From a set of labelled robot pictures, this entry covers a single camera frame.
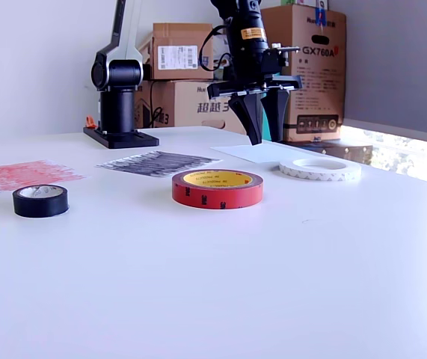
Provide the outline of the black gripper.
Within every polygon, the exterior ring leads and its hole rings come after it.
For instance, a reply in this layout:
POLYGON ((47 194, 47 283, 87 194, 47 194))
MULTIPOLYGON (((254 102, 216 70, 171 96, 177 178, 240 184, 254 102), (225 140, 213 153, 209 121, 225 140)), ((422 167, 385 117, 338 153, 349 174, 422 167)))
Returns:
POLYGON ((259 69, 243 77, 209 85, 210 99, 231 97, 230 108, 243 125, 252 145, 262 142, 262 106, 268 121, 271 141, 283 140, 283 125, 289 92, 302 88, 300 76, 284 76, 281 70, 289 64, 290 52, 298 49, 266 49, 259 69), (259 93, 267 93, 262 98, 259 93))

